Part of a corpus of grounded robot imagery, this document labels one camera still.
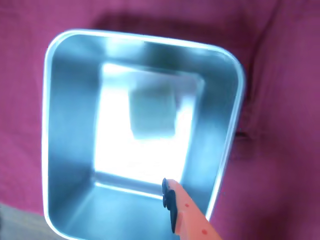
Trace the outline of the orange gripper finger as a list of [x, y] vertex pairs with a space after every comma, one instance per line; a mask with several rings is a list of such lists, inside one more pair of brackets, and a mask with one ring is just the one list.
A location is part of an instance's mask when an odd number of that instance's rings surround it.
[[182, 185], [174, 179], [162, 180], [162, 202], [170, 212], [171, 230], [181, 240], [221, 239]]

